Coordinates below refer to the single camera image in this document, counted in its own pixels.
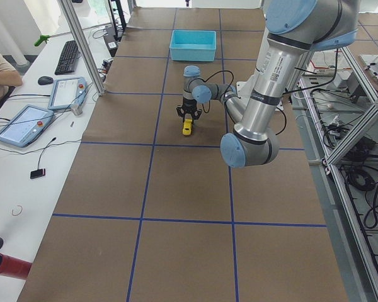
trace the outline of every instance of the green object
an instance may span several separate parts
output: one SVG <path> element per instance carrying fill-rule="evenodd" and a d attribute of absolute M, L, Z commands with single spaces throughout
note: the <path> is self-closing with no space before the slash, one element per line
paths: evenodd
<path fill-rule="evenodd" d="M 40 35 L 38 41 L 34 43 L 34 45 L 37 47 L 42 44 L 42 42 L 48 42 L 50 36 L 49 35 Z"/>

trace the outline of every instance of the red cylinder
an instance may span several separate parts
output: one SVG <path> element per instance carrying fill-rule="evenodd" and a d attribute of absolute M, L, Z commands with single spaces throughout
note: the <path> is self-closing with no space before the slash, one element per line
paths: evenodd
<path fill-rule="evenodd" d="M 0 275 L 25 280 L 32 263 L 0 253 Z"/>

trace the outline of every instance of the person's arm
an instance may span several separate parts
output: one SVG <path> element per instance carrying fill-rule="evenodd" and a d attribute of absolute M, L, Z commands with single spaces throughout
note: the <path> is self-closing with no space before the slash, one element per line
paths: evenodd
<path fill-rule="evenodd" d="M 17 70 L 0 71 L 0 85 L 21 86 L 22 78 Z"/>

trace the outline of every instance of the blue joint cover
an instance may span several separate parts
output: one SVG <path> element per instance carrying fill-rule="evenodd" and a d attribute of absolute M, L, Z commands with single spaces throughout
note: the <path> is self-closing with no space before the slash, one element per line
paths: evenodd
<path fill-rule="evenodd" d="M 288 33 L 304 22 L 318 0 L 276 0 L 267 9 L 266 27 L 276 35 Z"/>
<path fill-rule="evenodd" d="M 195 65 L 189 65 L 185 67 L 183 71 L 184 77 L 198 77 L 200 76 L 200 68 Z"/>
<path fill-rule="evenodd" d="M 199 85 L 193 88 L 192 96 L 200 104 L 205 104 L 212 98 L 212 92 L 207 86 Z"/>
<path fill-rule="evenodd" d="M 313 44 L 311 50 L 319 52 L 322 50 L 330 50 L 350 45 L 355 41 L 357 37 L 357 31 L 358 30 L 353 30 L 349 33 L 345 33 L 344 35 L 337 36 L 332 39 L 319 42 L 317 44 Z"/>
<path fill-rule="evenodd" d="M 233 168 L 243 168 L 246 164 L 244 147 L 239 139 L 232 133 L 221 138 L 220 151 L 224 162 Z"/>

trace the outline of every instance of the tablet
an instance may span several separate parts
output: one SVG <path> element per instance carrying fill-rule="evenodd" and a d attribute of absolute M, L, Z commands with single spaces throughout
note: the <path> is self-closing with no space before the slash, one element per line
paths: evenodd
<path fill-rule="evenodd" d="M 0 141 L 25 147 L 42 134 L 53 118 L 52 110 L 26 105 L 0 130 Z"/>
<path fill-rule="evenodd" d="M 83 77 L 55 80 L 49 99 L 49 110 L 70 109 L 72 104 L 82 105 L 87 95 L 86 81 Z"/>

